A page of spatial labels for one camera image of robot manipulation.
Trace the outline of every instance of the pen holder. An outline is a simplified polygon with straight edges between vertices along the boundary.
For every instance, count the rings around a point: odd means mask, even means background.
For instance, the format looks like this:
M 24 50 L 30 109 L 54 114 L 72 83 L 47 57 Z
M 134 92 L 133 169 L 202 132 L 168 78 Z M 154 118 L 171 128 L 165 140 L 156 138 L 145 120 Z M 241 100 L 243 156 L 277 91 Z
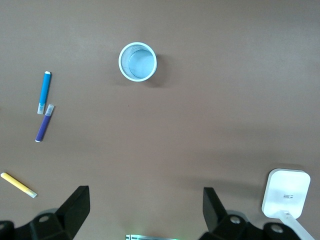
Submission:
M 122 49 L 119 55 L 119 68 L 127 79 L 142 82 L 156 72 L 157 57 L 147 44 L 132 42 Z

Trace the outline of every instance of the brown surface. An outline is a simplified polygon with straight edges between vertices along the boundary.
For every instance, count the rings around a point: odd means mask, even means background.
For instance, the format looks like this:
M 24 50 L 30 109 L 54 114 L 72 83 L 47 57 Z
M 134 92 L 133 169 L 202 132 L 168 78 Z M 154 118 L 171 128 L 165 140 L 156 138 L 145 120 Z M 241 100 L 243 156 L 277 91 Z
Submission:
M 89 185 L 75 239 L 196 240 L 203 187 L 258 227 L 267 176 L 306 171 L 299 222 L 320 239 L 320 1 L 0 2 L 0 218 L 20 226 Z M 158 69 L 131 82 L 121 49 L 145 42 Z M 56 105 L 34 141 L 44 71 Z

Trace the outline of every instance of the mesh cup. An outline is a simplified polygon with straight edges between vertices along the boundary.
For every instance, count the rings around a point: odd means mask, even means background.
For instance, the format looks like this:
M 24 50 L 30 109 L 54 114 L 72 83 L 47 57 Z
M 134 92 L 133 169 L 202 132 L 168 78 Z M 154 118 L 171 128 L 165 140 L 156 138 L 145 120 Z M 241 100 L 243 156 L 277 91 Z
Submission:
M 134 55 L 140 56 L 139 59 L 146 59 L 146 61 L 135 60 Z M 143 69 L 143 65 L 147 65 L 147 72 L 143 73 L 134 71 L 130 61 L 135 61 L 135 65 L 140 65 L 140 69 Z M 157 57 L 151 47 L 142 42 L 132 42 L 125 46 L 119 55 L 119 68 L 122 74 L 129 80 L 134 82 L 142 82 L 149 79 L 157 69 Z

